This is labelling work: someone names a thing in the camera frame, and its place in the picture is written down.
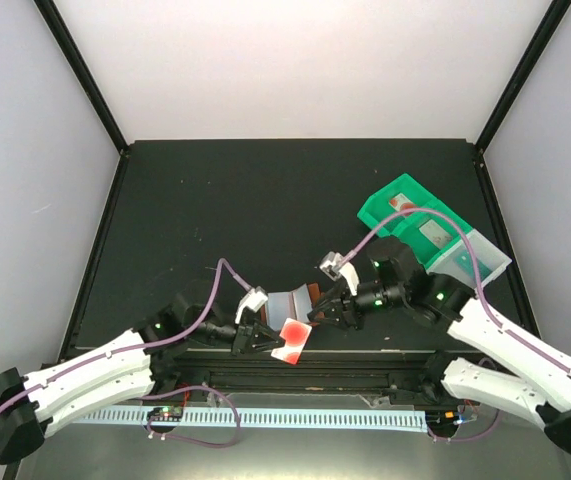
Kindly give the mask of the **red dotted white card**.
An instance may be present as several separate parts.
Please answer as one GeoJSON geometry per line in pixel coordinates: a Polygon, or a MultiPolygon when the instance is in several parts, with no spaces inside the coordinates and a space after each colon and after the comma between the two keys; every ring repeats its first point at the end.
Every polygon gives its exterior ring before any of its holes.
{"type": "Polygon", "coordinates": [[[282,347],[271,351],[271,357],[290,365],[296,365],[311,334],[312,327],[307,323],[288,318],[279,334],[284,340],[282,347]]]}

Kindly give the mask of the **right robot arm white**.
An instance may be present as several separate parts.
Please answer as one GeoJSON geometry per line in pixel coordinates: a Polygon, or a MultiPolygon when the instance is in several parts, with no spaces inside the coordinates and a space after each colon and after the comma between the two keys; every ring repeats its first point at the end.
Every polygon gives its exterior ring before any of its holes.
{"type": "Polygon", "coordinates": [[[334,282],[308,313],[310,322],[360,330],[366,319],[401,311],[505,367],[483,368],[462,357],[438,354],[419,379],[422,396],[474,400],[524,419],[571,455],[571,356],[545,343],[485,305],[458,279],[429,273],[411,247],[390,236],[366,248],[376,277],[361,282],[353,265],[335,252],[320,268],[334,282]]]}

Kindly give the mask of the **brown leather card holder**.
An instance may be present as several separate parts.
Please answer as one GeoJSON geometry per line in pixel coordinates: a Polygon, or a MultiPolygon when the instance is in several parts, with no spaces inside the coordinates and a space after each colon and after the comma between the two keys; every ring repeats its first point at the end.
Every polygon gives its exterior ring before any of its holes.
{"type": "Polygon", "coordinates": [[[321,295],[317,283],[304,284],[285,292],[268,294],[267,303],[261,308],[261,321],[274,331],[280,331],[288,319],[308,324],[308,314],[321,295]]]}

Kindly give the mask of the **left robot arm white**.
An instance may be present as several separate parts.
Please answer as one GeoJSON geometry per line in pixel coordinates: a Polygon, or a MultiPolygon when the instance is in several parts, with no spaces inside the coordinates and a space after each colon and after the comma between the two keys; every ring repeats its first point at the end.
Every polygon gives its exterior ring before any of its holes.
{"type": "Polygon", "coordinates": [[[231,355],[280,348],[285,341],[261,318],[267,296],[250,290],[233,314],[203,282],[106,344],[64,363],[21,374],[0,373],[0,465],[18,462],[74,420],[125,400],[172,397],[178,359],[191,342],[226,346],[231,355]]]}

